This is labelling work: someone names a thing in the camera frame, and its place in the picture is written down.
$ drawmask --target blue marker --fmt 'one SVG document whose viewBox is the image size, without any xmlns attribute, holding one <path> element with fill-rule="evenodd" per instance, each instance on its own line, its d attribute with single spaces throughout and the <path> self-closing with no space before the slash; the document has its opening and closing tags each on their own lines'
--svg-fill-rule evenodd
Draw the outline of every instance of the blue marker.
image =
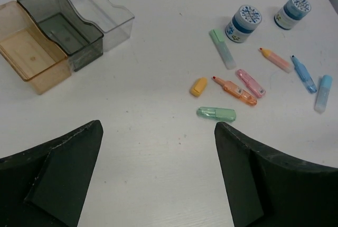
<svg viewBox="0 0 338 227">
<path fill-rule="evenodd" d="M 297 74 L 299 75 L 301 81 L 303 82 L 304 86 L 310 93 L 316 93 L 317 87 L 315 83 L 313 82 L 309 72 L 305 68 L 305 66 L 299 62 L 299 60 L 293 55 L 291 56 L 291 60 L 295 65 L 295 70 Z"/>
<path fill-rule="evenodd" d="M 330 75 L 324 75 L 319 88 L 315 110 L 320 114 L 325 111 L 328 94 L 332 85 L 332 77 Z"/>
</svg>

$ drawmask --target green marker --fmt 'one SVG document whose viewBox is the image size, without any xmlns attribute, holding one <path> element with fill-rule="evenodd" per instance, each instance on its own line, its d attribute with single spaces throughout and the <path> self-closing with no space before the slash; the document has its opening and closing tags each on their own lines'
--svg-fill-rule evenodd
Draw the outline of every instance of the green marker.
<svg viewBox="0 0 338 227">
<path fill-rule="evenodd" d="M 230 50 L 225 43 L 223 32 L 220 29 L 214 29 L 211 30 L 209 34 L 213 43 L 215 43 L 215 46 L 220 53 L 220 56 L 222 57 L 222 60 L 225 63 L 227 69 L 232 70 L 236 68 L 236 63 L 234 62 Z"/>
<path fill-rule="evenodd" d="M 236 120 L 236 112 L 233 109 L 226 108 L 200 107 L 197 109 L 197 115 L 204 118 L 226 122 L 233 122 Z"/>
</svg>

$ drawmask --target orange transparent bin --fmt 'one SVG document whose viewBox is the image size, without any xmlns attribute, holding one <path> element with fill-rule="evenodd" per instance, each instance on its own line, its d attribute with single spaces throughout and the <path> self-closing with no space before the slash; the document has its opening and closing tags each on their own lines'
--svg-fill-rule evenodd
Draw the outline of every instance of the orange transparent bin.
<svg viewBox="0 0 338 227">
<path fill-rule="evenodd" d="M 41 33 L 15 1 L 0 5 L 0 53 L 37 94 L 71 75 L 66 54 Z"/>
</svg>

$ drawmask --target marker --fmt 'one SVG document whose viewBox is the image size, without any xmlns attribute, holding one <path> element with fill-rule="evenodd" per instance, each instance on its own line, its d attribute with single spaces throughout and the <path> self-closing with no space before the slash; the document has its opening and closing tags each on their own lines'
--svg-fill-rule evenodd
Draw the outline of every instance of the marker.
<svg viewBox="0 0 338 227">
<path fill-rule="evenodd" d="M 270 62 L 280 67 L 285 72 L 290 73 L 292 71 L 291 64 L 285 61 L 280 56 L 276 55 L 273 51 L 268 50 L 268 49 L 262 49 L 262 48 L 260 48 L 259 51 L 262 53 L 262 55 L 266 59 L 268 59 Z"/>
<path fill-rule="evenodd" d="M 257 81 L 253 79 L 245 70 L 236 71 L 236 75 L 257 98 L 261 98 L 265 95 L 266 91 L 263 89 L 263 87 L 260 86 L 259 83 L 257 83 Z"/>
<path fill-rule="evenodd" d="M 291 60 L 294 63 L 295 70 L 297 74 L 299 75 L 301 81 L 303 82 L 305 88 L 310 92 L 310 93 L 316 93 L 317 92 L 317 87 L 315 83 L 313 82 L 309 72 L 307 71 L 306 67 L 299 62 L 299 60 L 292 55 Z"/>
<path fill-rule="evenodd" d="M 226 43 L 224 34 L 219 29 L 214 29 L 209 32 L 209 35 L 215 44 L 224 64 L 226 65 L 228 70 L 232 70 L 236 68 L 236 63 L 233 60 L 233 57 L 230 53 L 230 50 L 228 49 Z"/>
<path fill-rule="evenodd" d="M 324 75 L 321 80 L 321 86 L 316 100 L 315 110 L 320 114 L 325 111 L 328 94 L 332 85 L 332 77 L 330 75 Z"/>
<path fill-rule="evenodd" d="M 249 106 L 255 106 L 257 104 L 257 99 L 251 95 L 250 93 L 244 91 L 242 88 L 237 86 L 231 81 L 224 81 L 220 78 L 213 77 L 212 78 L 216 83 L 222 86 L 223 90 L 230 93 L 234 97 L 240 99 L 245 104 Z"/>
<path fill-rule="evenodd" d="M 216 107 L 200 107 L 197 109 L 197 115 L 226 122 L 233 122 L 236 120 L 236 112 L 233 109 L 216 108 Z"/>
</svg>

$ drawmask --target transparent bin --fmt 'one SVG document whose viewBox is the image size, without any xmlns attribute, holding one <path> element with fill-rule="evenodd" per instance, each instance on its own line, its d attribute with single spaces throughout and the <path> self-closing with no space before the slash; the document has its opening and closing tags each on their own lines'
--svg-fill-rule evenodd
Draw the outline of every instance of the transparent bin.
<svg viewBox="0 0 338 227">
<path fill-rule="evenodd" d="M 66 54 L 15 1 L 0 5 L 0 53 L 37 94 L 71 75 Z"/>
<path fill-rule="evenodd" d="M 105 35 L 104 51 L 130 38 L 135 16 L 125 7 L 109 0 L 70 0 L 77 13 L 95 24 Z"/>
<path fill-rule="evenodd" d="M 103 54 L 103 34 L 83 21 L 68 0 L 17 0 L 41 31 L 68 55 L 75 71 Z"/>
</svg>

